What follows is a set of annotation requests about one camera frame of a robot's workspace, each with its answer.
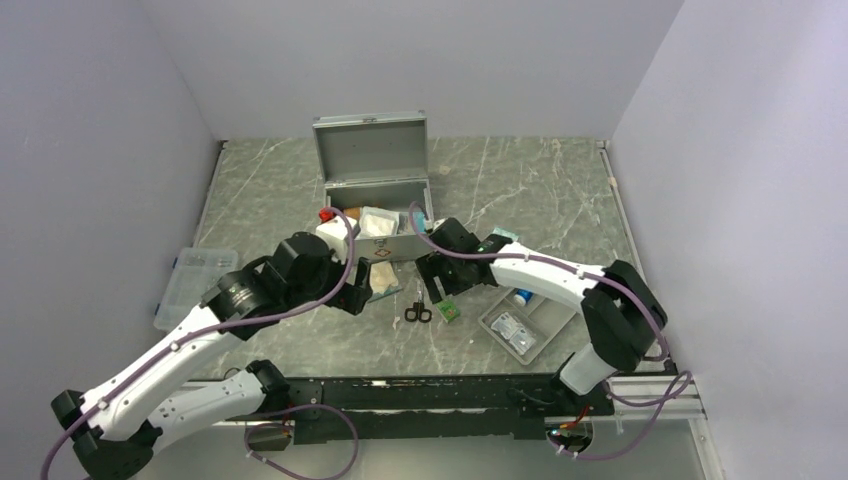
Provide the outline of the grey plastic divider tray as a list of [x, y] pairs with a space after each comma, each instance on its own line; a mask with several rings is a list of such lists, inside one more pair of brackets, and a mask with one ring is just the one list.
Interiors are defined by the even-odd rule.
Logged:
[[[497, 344], [503, 347], [520, 365], [532, 364], [550, 342], [577, 316], [574, 309], [535, 294], [527, 306], [519, 307], [512, 296], [517, 289], [504, 290], [497, 300], [478, 317], [478, 323]], [[509, 312], [535, 336], [537, 343], [525, 354], [517, 354], [490, 326], [503, 312]]]

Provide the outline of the cream latex gloves packet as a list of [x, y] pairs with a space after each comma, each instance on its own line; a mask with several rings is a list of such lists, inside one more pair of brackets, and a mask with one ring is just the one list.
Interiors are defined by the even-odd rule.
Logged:
[[393, 264], [389, 261], [371, 265], [369, 284], [372, 289], [372, 296], [369, 302], [375, 302], [394, 295], [402, 289]]

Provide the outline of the grey metal medicine case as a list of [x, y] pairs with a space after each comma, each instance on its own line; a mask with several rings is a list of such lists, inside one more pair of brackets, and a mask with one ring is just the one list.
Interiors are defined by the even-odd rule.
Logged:
[[396, 233], [359, 235], [357, 254], [379, 262], [411, 261], [429, 253], [428, 245], [408, 228], [413, 202], [433, 216], [426, 113], [320, 116], [312, 128], [325, 204], [339, 210], [376, 207], [399, 215]]

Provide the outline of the small green box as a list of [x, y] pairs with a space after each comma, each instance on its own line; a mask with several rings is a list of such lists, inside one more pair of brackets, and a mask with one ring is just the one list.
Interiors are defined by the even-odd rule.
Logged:
[[461, 316], [461, 311], [457, 304], [450, 298], [445, 298], [436, 302], [434, 306], [437, 308], [441, 318], [445, 323], [452, 323]]

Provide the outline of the teal white small packet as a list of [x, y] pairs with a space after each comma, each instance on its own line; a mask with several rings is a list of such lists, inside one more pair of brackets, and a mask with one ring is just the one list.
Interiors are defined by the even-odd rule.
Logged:
[[514, 233], [514, 232], [511, 232], [511, 231], [509, 231], [509, 230], [506, 230], [506, 229], [504, 229], [504, 228], [501, 228], [501, 227], [495, 227], [495, 228], [492, 230], [492, 233], [493, 233], [493, 234], [496, 234], [496, 235], [503, 236], [503, 237], [505, 237], [505, 238], [509, 238], [509, 239], [511, 239], [513, 242], [517, 242], [517, 241], [519, 240], [519, 235], [518, 235], [518, 234], [516, 234], [516, 233]]

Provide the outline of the clear plastic storage box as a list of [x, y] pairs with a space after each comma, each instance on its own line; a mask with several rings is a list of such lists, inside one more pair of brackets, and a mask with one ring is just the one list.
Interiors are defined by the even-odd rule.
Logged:
[[183, 248], [173, 262], [153, 327], [166, 333], [174, 330], [221, 276], [238, 267], [238, 258], [231, 249]]

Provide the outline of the clear gauze pad packet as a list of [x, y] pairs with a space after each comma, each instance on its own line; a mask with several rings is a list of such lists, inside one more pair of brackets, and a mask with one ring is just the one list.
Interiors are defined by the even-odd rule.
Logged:
[[371, 206], [361, 208], [359, 227], [360, 235], [364, 238], [394, 236], [399, 225], [400, 214], [396, 211]]

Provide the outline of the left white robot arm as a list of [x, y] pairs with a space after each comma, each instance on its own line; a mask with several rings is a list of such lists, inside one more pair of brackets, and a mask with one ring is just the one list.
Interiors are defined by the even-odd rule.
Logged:
[[86, 392], [65, 390], [51, 408], [91, 479], [129, 479], [165, 447], [218, 421], [264, 420], [291, 407], [291, 386], [269, 360], [214, 385], [177, 389], [207, 362], [261, 329], [320, 305], [352, 315], [372, 296], [371, 263], [318, 234], [297, 232], [271, 255], [224, 274], [165, 338]]

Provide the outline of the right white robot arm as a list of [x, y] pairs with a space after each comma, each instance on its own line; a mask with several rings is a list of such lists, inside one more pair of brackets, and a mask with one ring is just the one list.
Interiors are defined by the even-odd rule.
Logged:
[[529, 291], [583, 317], [589, 341], [559, 367], [550, 391], [553, 406], [564, 415], [578, 413], [612, 374], [632, 372], [651, 360], [653, 344], [660, 347], [657, 361], [669, 354], [662, 335], [667, 314], [626, 261], [586, 265], [536, 252], [503, 235], [480, 240], [453, 217], [418, 236], [432, 250], [417, 262], [433, 302], [490, 285]]

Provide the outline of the small white blue bottle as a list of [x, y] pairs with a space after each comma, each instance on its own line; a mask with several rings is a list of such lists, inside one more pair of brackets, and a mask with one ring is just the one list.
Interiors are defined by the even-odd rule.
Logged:
[[533, 297], [533, 292], [524, 289], [517, 289], [512, 296], [512, 300], [517, 306], [524, 307], [529, 304]]

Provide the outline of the black handled scissors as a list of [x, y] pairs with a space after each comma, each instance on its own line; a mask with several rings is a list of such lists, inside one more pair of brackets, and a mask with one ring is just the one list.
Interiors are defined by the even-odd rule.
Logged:
[[417, 284], [414, 301], [404, 310], [404, 320], [419, 323], [429, 323], [432, 320], [432, 311], [425, 305], [423, 287], [420, 283]]

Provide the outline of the clear bag alcohol wipes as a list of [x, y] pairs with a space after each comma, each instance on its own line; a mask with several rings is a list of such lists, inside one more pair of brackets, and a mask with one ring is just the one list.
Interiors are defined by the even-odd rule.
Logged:
[[537, 343], [532, 332], [509, 312], [498, 315], [490, 328], [519, 355], [525, 355]]

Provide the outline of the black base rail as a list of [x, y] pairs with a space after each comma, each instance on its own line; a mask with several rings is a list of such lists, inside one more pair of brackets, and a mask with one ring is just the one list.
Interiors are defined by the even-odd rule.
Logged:
[[246, 421], [288, 420], [297, 445], [331, 440], [510, 436], [542, 440], [558, 424], [586, 424], [615, 408], [603, 389], [585, 396], [549, 373], [406, 377], [291, 377], [296, 412]]

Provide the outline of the blue white medical pouch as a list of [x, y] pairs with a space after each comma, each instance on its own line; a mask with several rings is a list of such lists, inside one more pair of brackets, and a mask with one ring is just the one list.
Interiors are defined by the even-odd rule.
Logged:
[[399, 214], [398, 235], [414, 234], [415, 231], [425, 232], [428, 229], [428, 219], [421, 211]]

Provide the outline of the brown bottle orange cap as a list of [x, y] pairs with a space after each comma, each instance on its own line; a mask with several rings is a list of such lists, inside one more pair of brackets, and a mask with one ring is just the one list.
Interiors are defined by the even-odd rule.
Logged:
[[362, 208], [361, 207], [346, 208], [346, 209], [343, 210], [343, 213], [344, 213], [345, 216], [359, 221], [360, 218], [361, 218], [361, 215], [362, 215]]

